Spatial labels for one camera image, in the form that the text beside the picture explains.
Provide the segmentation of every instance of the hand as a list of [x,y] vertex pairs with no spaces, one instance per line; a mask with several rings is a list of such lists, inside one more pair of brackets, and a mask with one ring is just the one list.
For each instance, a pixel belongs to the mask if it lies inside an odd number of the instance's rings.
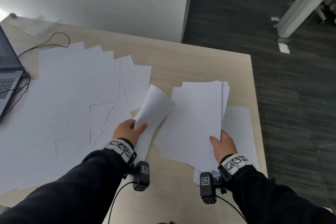
[[126,120],[123,123],[120,123],[115,129],[112,139],[118,139],[118,138],[128,139],[135,148],[139,136],[147,128],[147,123],[142,123],[137,128],[134,128],[134,124],[135,120]]
[[223,130],[220,132],[220,141],[214,136],[210,136],[209,139],[218,164],[226,155],[238,153],[232,138]]

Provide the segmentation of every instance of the black jacket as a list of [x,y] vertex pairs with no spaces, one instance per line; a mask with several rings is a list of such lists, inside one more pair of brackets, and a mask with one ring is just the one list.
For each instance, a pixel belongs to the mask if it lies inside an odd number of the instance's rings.
[[[1,214],[0,224],[101,224],[126,172],[127,165],[113,150],[94,151],[64,176]],[[271,183],[252,166],[240,169],[228,189],[249,224],[336,223],[328,210],[287,186]]]

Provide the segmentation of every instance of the wrist strap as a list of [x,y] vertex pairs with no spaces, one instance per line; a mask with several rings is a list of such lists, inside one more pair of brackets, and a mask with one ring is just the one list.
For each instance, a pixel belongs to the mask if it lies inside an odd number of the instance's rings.
[[136,152],[132,149],[132,147],[121,139],[113,139],[107,145],[103,147],[103,149],[114,150],[116,153],[121,155],[121,158],[128,164],[129,167],[133,166],[133,162],[137,157]]
[[252,165],[250,161],[244,156],[239,156],[238,154],[233,154],[232,156],[225,159],[219,166],[218,170],[220,175],[228,181],[232,176],[238,172],[238,170],[246,165]]

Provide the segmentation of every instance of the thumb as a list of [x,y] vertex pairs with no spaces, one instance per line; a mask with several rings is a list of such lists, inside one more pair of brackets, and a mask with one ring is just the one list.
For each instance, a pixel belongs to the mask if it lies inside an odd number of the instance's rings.
[[147,123],[142,123],[137,128],[135,128],[134,131],[137,133],[138,136],[140,136],[145,131],[147,126]]
[[217,146],[218,145],[218,143],[220,142],[216,137],[214,137],[214,136],[210,136],[209,137],[209,139],[210,139],[210,143],[212,144],[212,146],[215,148],[215,146]]

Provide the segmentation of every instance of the office floor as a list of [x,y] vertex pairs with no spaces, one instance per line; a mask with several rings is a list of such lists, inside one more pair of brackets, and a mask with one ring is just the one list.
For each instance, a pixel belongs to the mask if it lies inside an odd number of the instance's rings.
[[295,0],[239,1],[191,0],[183,43],[251,55],[269,178],[335,209],[336,27],[313,19],[282,53],[271,17]]

